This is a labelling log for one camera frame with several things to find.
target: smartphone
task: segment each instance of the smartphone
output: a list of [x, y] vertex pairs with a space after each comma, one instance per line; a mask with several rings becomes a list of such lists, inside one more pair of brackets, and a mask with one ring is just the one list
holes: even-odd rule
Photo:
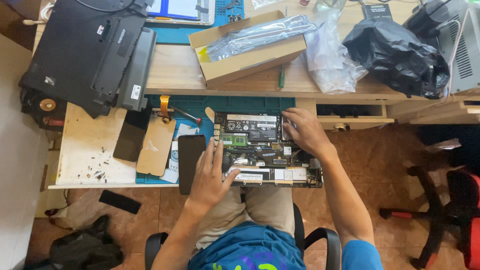
[[195, 176], [195, 167], [200, 155], [205, 151], [203, 134], [179, 136], [179, 187], [180, 194], [190, 194]]
[[138, 160], [151, 112], [152, 106], [149, 103], [142, 111], [127, 111], [113, 151], [114, 158], [132, 162]]

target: man's right hand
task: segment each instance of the man's right hand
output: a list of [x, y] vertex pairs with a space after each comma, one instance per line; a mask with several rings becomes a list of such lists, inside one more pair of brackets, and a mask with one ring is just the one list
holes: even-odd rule
[[295, 128], [290, 123], [283, 123], [283, 128], [303, 150], [320, 160], [337, 157], [335, 146], [328, 139], [316, 116], [300, 108], [286, 109], [282, 115], [296, 124]]

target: black chair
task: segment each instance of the black chair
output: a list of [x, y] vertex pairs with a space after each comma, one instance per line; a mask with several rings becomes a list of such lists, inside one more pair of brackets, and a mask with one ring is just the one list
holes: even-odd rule
[[[303, 228], [303, 220], [301, 213], [296, 204], [293, 204], [293, 216], [295, 218], [295, 245], [301, 252], [301, 258], [305, 249], [310, 247], [313, 243], [320, 239], [327, 239], [327, 264], [326, 270], [339, 270], [341, 261], [341, 245], [340, 238], [335, 231], [326, 228], [318, 228], [311, 232], [305, 238], [305, 230]], [[145, 269], [151, 270], [155, 256], [160, 250], [160, 247], [168, 237], [168, 233], [156, 233], [152, 234], [145, 244]]]

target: tiled floor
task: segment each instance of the tiled floor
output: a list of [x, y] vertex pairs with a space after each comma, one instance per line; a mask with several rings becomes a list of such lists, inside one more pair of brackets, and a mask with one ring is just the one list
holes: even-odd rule
[[[428, 236], [427, 224], [403, 219], [383, 220], [380, 207], [428, 209], [418, 180], [406, 173], [405, 166], [422, 165], [422, 144], [415, 137], [415, 128], [388, 125], [381, 129], [328, 133], [336, 145], [347, 174], [352, 179], [372, 218], [375, 242], [386, 270], [413, 270], [409, 257], [420, 255]], [[445, 191], [445, 169], [431, 173], [439, 190]], [[137, 215], [98, 202], [101, 190], [71, 190], [74, 202], [68, 211], [71, 226], [91, 224], [97, 217], [112, 216], [110, 232], [125, 253], [123, 265], [115, 270], [143, 269], [144, 245], [147, 237], [173, 228], [185, 198], [178, 188], [122, 188], [112, 191], [142, 203]], [[442, 195], [448, 201], [448, 195]], [[318, 227], [334, 229], [324, 189], [294, 189], [293, 201], [298, 205], [308, 234]], [[45, 220], [36, 220], [30, 241], [27, 262], [48, 256], [51, 242], [67, 231], [53, 227]], [[432, 270], [461, 270], [463, 256], [447, 235]], [[318, 242], [305, 251], [307, 269], [325, 269], [326, 243]]]

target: white wall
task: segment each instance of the white wall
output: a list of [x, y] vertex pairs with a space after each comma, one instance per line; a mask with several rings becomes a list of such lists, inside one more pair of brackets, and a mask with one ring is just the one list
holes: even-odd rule
[[47, 159], [48, 140], [20, 113], [18, 82], [32, 52], [0, 35], [0, 269], [21, 269]]

